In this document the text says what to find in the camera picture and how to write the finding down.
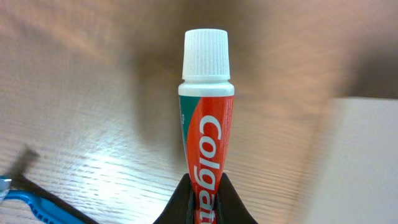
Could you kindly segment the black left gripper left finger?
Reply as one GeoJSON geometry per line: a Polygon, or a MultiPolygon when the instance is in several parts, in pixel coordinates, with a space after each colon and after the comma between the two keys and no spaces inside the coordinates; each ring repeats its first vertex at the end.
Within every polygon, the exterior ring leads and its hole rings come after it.
{"type": "Polygon", "coordinates": [[[184,174],[154,224],[194,224],[195,196],[190,176],[184,174]]]}

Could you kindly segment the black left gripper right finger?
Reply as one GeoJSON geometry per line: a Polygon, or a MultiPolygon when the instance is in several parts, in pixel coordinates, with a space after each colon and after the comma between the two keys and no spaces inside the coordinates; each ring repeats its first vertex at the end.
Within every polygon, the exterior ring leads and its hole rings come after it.
{"type": "Polygon", "coordinates": [[[216,194],[217,224],[258,224],[244,206],[227,174],[221,176],[216,194]]]}

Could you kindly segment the Colgate toothpaste tube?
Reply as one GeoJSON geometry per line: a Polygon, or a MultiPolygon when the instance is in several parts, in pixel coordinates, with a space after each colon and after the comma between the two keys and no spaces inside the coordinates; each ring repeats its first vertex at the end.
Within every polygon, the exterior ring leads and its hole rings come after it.
{"type": "Polygon", "coordinates": [[[182,84],[178,87],[183,146],[194,192],[193,221],[216,223],[215,200],[228,153],[234,105],[228,33],[185,33],[182,84]]]}

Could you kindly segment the blue razor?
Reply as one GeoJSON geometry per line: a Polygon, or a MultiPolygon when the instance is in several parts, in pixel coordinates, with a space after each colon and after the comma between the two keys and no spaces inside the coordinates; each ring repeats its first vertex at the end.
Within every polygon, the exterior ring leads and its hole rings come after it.
{"type": "Polygon", "coordinates": [[[84,224],[83,221],[56,206],[53,202],[25,190],[12,190],[7,176],[1,176],[1,202],[20,200],[26,203],[34,217],[48,224],[84,224]]]}

